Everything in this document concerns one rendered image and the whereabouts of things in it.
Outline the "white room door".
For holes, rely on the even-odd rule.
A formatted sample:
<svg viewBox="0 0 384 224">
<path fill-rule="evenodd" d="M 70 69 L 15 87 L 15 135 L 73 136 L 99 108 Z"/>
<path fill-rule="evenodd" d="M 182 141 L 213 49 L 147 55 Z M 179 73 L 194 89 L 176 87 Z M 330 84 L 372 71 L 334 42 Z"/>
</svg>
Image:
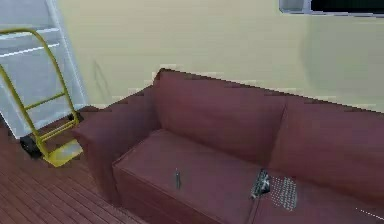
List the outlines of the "white room door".
<svg viewBox="0 0 384 224">
<path fill-rule="evenodd" d="M 0 0 L 0 65 L 21 101 L 42 104 L 28 111 L 37 129 L 70 114 L 63 97 L 59 68 L 73 107 L 88 105 L 58 0 Z"/>
</svg>

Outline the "black remote control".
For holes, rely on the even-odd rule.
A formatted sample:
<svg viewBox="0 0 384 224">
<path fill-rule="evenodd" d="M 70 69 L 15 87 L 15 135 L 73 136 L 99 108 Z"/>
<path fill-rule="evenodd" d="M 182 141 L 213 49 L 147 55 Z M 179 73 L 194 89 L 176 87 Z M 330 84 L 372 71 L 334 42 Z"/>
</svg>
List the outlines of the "black remote control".
<svg viewBox="0 0 384 224">
<path fill-rule="evenodd" d="M 270 177 L 265 169 L 261 169 L 250 192 L 250 197 L 256 199 L 270 191 Z"/>
</svg>

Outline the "yellow hand truck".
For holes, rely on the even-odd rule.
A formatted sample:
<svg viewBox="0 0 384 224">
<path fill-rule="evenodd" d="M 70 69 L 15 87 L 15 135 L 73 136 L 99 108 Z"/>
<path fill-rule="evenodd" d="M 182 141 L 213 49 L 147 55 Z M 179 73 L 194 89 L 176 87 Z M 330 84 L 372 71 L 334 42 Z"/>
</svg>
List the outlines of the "yellow hand truck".
<svg viewBox="0 0 384 224">
<path fill-rule="evenodd" d="M 42 158 L 49 164 L 60 167 L 82 153 L 77 140 L 70 138 L 58 145 L 53 141 L 63 133 L 75 128 L 81 121 L 80 110 L 73 107 L 63 75 L 59 68 L 55 69 L 62 85 L 58 94 L 49 97 L 52 101 L 59 97 L 66 99 L 70 106 L 70 114 L 54 121 L 47 126 L 37 129 L 28 111 L 40 106 L 37 102 L 26 105 L 21 101 L 12 81 L 0 65 L 0 116 L 7 125 L 10 134 L 16 139 L 21 148 L 33 158 Z"/>
</svg>

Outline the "dark red sofa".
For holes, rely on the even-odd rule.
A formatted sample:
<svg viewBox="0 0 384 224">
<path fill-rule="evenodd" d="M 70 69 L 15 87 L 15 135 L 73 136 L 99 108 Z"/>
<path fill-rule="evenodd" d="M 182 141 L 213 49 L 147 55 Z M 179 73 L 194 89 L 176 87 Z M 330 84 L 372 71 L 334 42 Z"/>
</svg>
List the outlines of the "dark red sofa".
<svg viewBox="0 0 384 224">
<path fill-rule="evenodd" d="M 74 137 L 147 224 L 384 224 L 384 113 L 162 69 Z M 293 211 L 250 197 L 261 169 L 296 182 Z"/>
</svg>

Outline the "grey framed window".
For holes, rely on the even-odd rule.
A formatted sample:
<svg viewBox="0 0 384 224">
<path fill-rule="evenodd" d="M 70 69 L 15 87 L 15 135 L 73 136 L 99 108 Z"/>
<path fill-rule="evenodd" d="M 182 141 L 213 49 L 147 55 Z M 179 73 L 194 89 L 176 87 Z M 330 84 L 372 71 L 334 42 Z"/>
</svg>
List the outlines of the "grey framed window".
<svg viewBox="0 0 384 224">
<path fill-rule="evenodd" d="M 384 0 L 279 0 L 279 10 L 290 14 L 384 18 Z"/>
</svg>

